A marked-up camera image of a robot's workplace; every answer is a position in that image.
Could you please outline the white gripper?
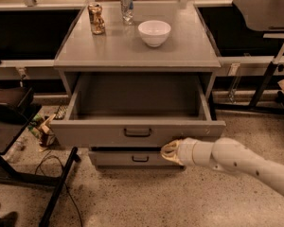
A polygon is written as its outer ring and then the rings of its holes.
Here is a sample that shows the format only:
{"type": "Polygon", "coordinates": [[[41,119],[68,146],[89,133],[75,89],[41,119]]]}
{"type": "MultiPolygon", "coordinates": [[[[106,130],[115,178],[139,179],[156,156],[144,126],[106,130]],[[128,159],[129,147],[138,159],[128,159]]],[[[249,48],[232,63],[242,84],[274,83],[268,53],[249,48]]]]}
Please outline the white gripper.
{"type": "Polygon", "coordinates": [[[193,150],[197,143],[198,141],[192,138],[173,140],[162,146],[162,157],[179,166],[194,166],[193,150]]]}

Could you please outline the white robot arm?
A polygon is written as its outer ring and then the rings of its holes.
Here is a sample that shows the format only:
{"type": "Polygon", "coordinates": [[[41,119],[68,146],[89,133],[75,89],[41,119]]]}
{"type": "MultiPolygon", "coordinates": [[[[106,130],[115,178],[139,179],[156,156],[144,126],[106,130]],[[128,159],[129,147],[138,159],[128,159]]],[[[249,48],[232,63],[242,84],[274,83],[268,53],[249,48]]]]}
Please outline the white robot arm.
{"type": "Polygon", "coordinates": [[[180,166],[203,166],[220,172],[248,174],[284,197],[284,165],[264,159],[236,140],[174,140],[161,148],[161,155],[180,166]]]}

